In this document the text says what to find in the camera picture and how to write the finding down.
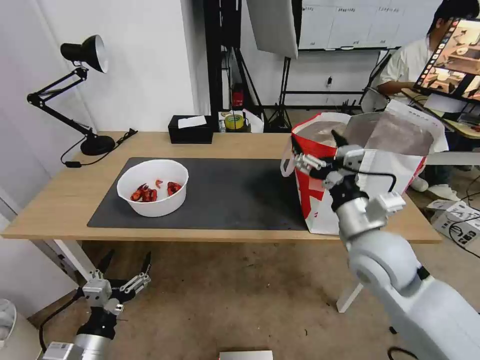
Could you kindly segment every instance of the chair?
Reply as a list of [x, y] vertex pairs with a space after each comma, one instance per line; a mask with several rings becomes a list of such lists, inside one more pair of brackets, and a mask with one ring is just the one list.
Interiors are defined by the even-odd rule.
[[361, 111], [363, 113], [374, 113], [387, 107], [390, 98], [379, 93], [375, 82], [376, 80], [378, 80], [378, 76], [380, 75], [380, 73], [389, 63], [391, 57], [392, 54], [389, 50], [386, 55], [373, 68], [370, 77], [368, 78], [368, 84], [363, 89], [363, 95], [360, 99]]

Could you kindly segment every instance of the red and white bag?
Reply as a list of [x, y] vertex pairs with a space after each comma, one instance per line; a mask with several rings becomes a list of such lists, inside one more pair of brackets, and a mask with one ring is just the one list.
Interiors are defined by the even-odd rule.
[[[348, 140], [365, 148], [360, 170], [389, 173], [397, 178], [394, 191], [403, 194], [425, 167], [426, 156], [447, 151], [445, 127], [436, 118], [392, 100], [384, 112], [350, 116], [337, 112], [319, 113], [298, 124], [291, 135], [304, 154], [319, 159], [337, 152], [331, 131], [335, 129]], [[303, 218], [313, 234], [339, 233], [338, 218], [331, 209], [332, 197], [322, 181], [294, 168], [292, 145], [285, 148], [280, 164], [284, 177], [295, 172]], [[390, 177], [359, 175], [358, 185], [371, 198], [387, 193]]]

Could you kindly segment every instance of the lamp arm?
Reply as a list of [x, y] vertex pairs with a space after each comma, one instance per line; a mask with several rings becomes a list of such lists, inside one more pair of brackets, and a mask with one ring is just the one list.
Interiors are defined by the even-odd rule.
[[[60, 120], [62, 123], [68, 125], [69, 127], [74, 128], [75, 130], [84, 134], [85, 136], [96, 137], [97, 135], [93, 133], [91, 127], [84, 127], [84, 126], [80, 125], [78, 122], [62, 115], [61, 113], [52, 109], [51, 107], [47, 106], [47, 104], [46, 104], [46, 102], [48, 100], [53, 99], [54, 97], [66, 92], [68, 89], [71, 89], [74, 86], [84, 82], [87, 79], [87, 71], [88, 71], [88, 69], [86, 69], [86, 68], [78, 67], [75, 70], [73, 70], [71, 73], [69, 73], [68, 75], [65, 75], [64, 77], [58, 79], [57, 81], [51, 83], [50, 85], [44, 87], [43, 89], [41, 89], [37, 92], [33, 92], [31, 94], [28, 94], [26, 99], [27, 99], [29, 104], [33, 105], [36, 108], [39, 108], [40, 110], [43, 110], [47, 114], [49, 114], [49, 115], [53, 116], [54, 118]], [[63, 81], [65, 81], [65, 80], [67, 80], [67, 79], [69, 79], [69, 78], [71, 78], [72, 76], [75, 76], [75, 75], [77, 75], [79, 77], [79, 79], [77, 81], [71, 83], [70, 85], [68, 85], [66, 87], [63, 87], [63, 88], [60, 88], [60, 89], [50, 90], [54, 86], [62, 83]]]

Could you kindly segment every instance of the bag handle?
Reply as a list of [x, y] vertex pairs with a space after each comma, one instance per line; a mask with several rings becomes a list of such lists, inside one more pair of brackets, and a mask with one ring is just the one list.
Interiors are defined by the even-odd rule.
[[288, 178], [290, 175], [293, 174], [294, 170], [295, 170], [295, 164], [294, 164], [294, 155], [292, 153], [292, 140], [289, 138], [285, 146], [285, 150], [283, 150], [283, 155], [281, 157], [280, 171], [284, 178]]

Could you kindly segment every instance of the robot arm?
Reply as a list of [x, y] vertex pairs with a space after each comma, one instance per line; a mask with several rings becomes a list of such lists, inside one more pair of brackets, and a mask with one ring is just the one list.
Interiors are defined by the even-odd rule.
[[91, 312], [88, 321], [77, 331], [74, 343], [52, 342], [43, 354], [43, 360], [103, 360], [107, 358], [110, 341], [115, 337], [117, 316], [124, 304], [132, 300], [151, 281], [149, 272], [152, 254], [149, 252], [140, 273], [132, 279], [104, 278], [114, 252], [110, 251], [98, 265], [91, 279], [83, 286]]
[[480, 316], [448, 284], [435, 279], [403, 237], [381, 231], [405, 202], [396, 192], [369, 199], [357, 186], [364, 151], [339, 146], [334, 158], [303, 154], [292, 138], [295, 166], [323, 180], [338, 216], [353, 275], [383, 304], [391, 323], [420, 360], [480, 359]]

